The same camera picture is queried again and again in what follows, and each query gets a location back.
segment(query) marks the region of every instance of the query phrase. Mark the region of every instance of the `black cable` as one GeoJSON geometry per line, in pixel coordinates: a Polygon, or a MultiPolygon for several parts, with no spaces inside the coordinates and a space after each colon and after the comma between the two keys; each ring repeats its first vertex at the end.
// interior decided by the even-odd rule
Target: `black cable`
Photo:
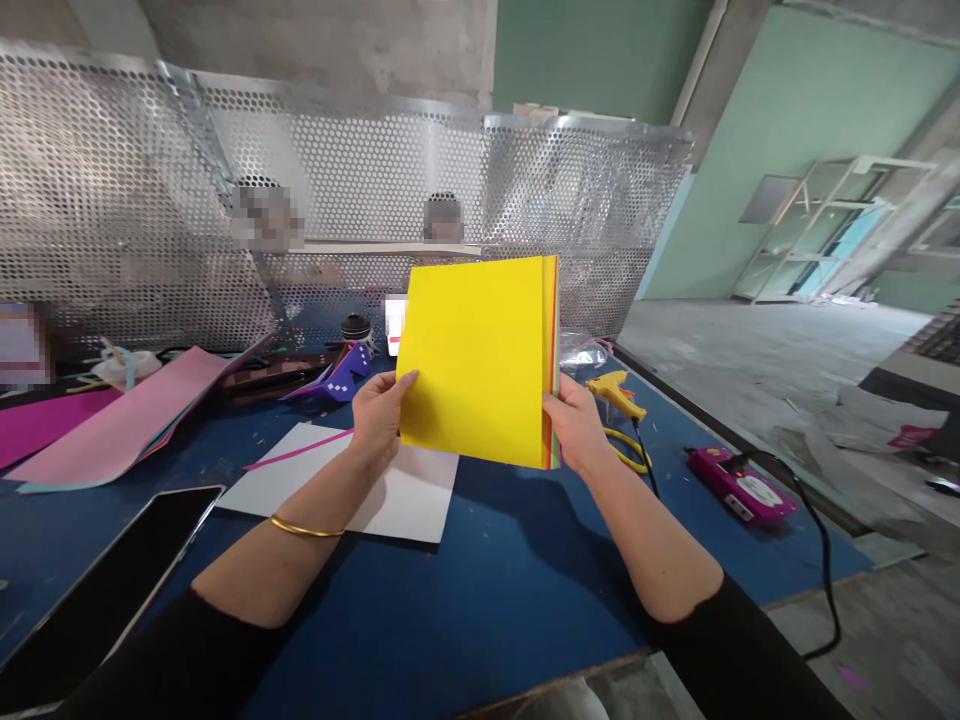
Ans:
{"type": "Polygon", "coordinates": [[[647,450],[643,447],[643,438],[640,437],[640,418],[630,418],[630,422],[633,423],[633,432],[637,436],[637,445],[640,446],[640,459],[647,466],[647,475],[650,476],[650,489],[653,490],[653,494],[659,500],[660,488],[657,487],[657,479],[653,476],[653,461],[647,455],[647,450]]]}
{"type": "Polygon", "coordinates": [[[800,479],[797,477],[796,473],[793,472],[786,462],[778,458],[773,453],[767,452],[766,450],[748,450],[745,453],[736,455],[730,460],[721,463],[721,465],[728,472],[730,472],[731,469],[736,469],[738,467],[742,469],[746,467],[747,461],[756,455],[767,456],[787,471],[787,473],[790,475],[791,482],[793,482],[793,486],[796,488],[797,495],[800,496],[800,500],[803,501],[804,507],[807,508],[807,512],[810,513],[810,516],[816,523],[817,530],[820,531],[820,544],[823,548],[823,590],[827,596],[827,605],[830,606],[830,615],[833,618],[833,638],[831,638],[830,642],[828,642],[826,645],[823,645],[816,650],[811,650],[810,652],[801,656],[804,660],[813,660],[814,658],[826,655],[828,652],[836,648],[837,645],[840,644],[841,638],[840,616],[837,614],[837,605],[833,598],[833,575],[830,571],[830,533],[827,532],[827,528],[823,524],[823,520],[820,519],[820,514],[814,509],[813,504],[807,497],[807,492],[803,489],[803,483],[800,482],[800,479]]]}

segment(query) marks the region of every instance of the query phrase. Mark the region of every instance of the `hand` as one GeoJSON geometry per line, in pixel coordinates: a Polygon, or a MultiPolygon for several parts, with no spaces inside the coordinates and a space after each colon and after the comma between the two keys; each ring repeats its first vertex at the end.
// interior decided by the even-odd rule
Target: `hand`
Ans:
{"type": "Polygon", "coordinates": [[[353,398],[351,450],[370,457],[379,473],[400,449],[400,402],[417,381],[417,370],[397,380],[395,372],[380,373],[367,380],[353,398]]]}
{"type": "Polygon", "coordinates": [[[593,395],[568,375],[560,375],[560,397],[543,394],[543,409],[553,420],[553,429],[560,438],[563,459],[577,475],[584,477],[591,469],[617,461],[613,447],[607,442],[593,395]]]}

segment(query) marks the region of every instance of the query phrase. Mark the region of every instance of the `yellow glue gun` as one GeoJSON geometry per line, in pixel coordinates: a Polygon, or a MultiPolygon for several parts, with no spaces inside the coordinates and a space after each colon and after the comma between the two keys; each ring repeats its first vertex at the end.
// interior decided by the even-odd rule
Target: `yellow glue gun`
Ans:
{"type": "Polygon", "coordinates": [[[630,420],[636,418],[637,422],[641,422],[647,416],[647,411],[634,405],[620,392],[620,383],[626,382],[626,380],[627,371],[617,370],[593,380],[587,380],[587,389],[597,397],[602,397],[609,402],[626,418],[630,420]]]}

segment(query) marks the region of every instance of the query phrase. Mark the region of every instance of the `pink device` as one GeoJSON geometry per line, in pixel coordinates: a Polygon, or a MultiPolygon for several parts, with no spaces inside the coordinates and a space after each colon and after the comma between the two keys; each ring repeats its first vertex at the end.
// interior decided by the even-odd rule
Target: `pink device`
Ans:
{"type": "Polygon", "coordinates": [[[724,448],[699,448],[690,453],[687,465],[747,525],[772,525],[796,512],[793,501],[750,468],[738,475],[724,470],[720,463],[732,457],[724,448]]]}

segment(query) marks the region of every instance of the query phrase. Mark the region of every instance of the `green wall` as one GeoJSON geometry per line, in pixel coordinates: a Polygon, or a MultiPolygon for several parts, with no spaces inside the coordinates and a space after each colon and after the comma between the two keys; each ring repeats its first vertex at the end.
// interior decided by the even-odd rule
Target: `green wall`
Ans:
{"type": "Polygon", "coordinates": [[[737,223],[764,174],[896,155],[958,72],[956,52],[771,8],[646,297],[726,297],[765,230],[737,223]]]}
{"type": "Polygon", "coordinates": [[[930,315],[960,297],[960,285],[901,270],[884,270],[870,287],[877,291],[879,303],[930,315]]]}
{"type": "Polygon", "coordinates": [[[708,0],[500,0],[494,110],[539,103],[667,125],[708,0]]]}

